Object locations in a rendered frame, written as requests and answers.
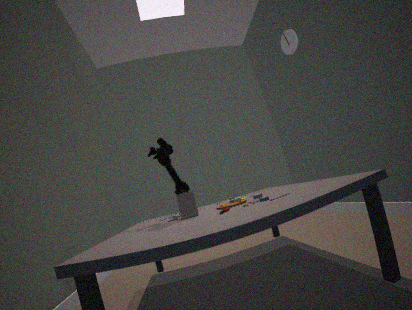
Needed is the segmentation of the round orange bead board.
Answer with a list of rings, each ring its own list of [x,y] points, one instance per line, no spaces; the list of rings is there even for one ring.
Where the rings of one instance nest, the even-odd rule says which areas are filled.
[[[233,203],[228,203],[228,204],[224,204],[224,205],[221,205],[221,206],[219,206],[219,207],[217,207],[217,210],[223,210],[223,209],[226,209],[226,208],[231,208],[231,207],[235,207],[235,206],[239,206],[239,205],[242,205],[242,204],[244,204],[244,203],[246,203],[247,201],[246,200],[239,200],[239,201],[237,201],[237,202],[233,202]]]

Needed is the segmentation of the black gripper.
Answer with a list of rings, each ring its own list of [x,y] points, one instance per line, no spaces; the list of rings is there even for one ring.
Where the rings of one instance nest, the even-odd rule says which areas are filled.
[[[149,151],[149,153],[148,153],[148,157],[151,156],[151,155],[157,154],[157,155],[153,158],[153,159],[157,159],[158,151],[159,151],[160,149],[162,149],[162,146],[160,146],[159,149],[157,148],[157,150],[155,150],[154,147],[150,147],[150,151]]]

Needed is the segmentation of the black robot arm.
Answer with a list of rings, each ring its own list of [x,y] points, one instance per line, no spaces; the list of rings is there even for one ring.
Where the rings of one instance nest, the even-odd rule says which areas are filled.
[[[173,182],[175,183],[176,194],[184,193],[189,191],[189,186],[180,180],[178,175],[176,174],[175,170],[170,164],[169,155],[173,153],[172,146],[169,145],[162,137],[157,140],[157,143],[162,146],[162,149],[158,151],[158,162],[165,166],[168,170],[170,177],[172,178]]]

